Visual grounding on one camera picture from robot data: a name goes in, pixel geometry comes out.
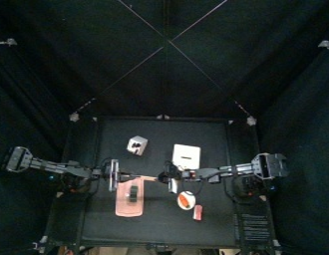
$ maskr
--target pink block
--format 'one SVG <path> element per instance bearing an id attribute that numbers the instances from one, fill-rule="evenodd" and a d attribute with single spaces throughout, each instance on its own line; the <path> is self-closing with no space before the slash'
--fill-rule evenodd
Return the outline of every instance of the pink block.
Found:
<path id="1" fill-rule="evenodd" d="M 130 187 L 137 186 L 137 202 L 129 202 Z M 144 180 L 136 178 L 118 183 L 116 194 L 116 215 L 122 217 L 141 216 L 144 212 Z"/>

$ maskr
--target black curtain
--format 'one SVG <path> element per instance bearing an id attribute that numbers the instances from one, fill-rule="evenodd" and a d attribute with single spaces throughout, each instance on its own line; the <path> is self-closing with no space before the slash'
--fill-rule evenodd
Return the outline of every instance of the black curtain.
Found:
<path id="1" fill-rule="evenodd" d="M 9 147 L 60 160 L 68 114 L 15 48 L 0 45 L 0 164 Z M 24 254 L 44 234 L 53 196 L 48 175 L 0 169 L 0 254 Z"/>
<path id="2" fill-rule="evenodd" d="M 272 210 L 279 241 L 298 254 L 329 254 L 329 51 L 260 118 L 262 151 L 283 152 L 290 176 Z"/>

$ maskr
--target black enclosure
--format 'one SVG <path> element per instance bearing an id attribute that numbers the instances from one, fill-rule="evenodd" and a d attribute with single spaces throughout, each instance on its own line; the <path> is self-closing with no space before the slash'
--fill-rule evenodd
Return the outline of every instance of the black enclosure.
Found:
<path id="1" fill-rule="evenodd" d="M 143 119 L 153 126 L 130 124 Z M 175 136 L 175 122 L 197 135 Z M 135 130 L 153 143 L 132 161 Z M 164 154 L 152 147 L 163 138 Z M 208 140 L 204 165 L 286 155 L 290 176 L 271 197 L 276 237 L 290 254 L 329 254 L 329 0 L 0 1 L 0 163 L 22 145 L 48 160 L 94 164 L 114 154 L 145 170 L 169 158 L 176 138 Z M 34 254 L 54 193 L 48 173 L 0 169 L 0 254 Z M 98 199 L 100 191 L 86 222 L 100 218 Z M 98 245 L 98 233 L 81 230 Z M 212 246 L 220 233 L 208 234 Z"/>

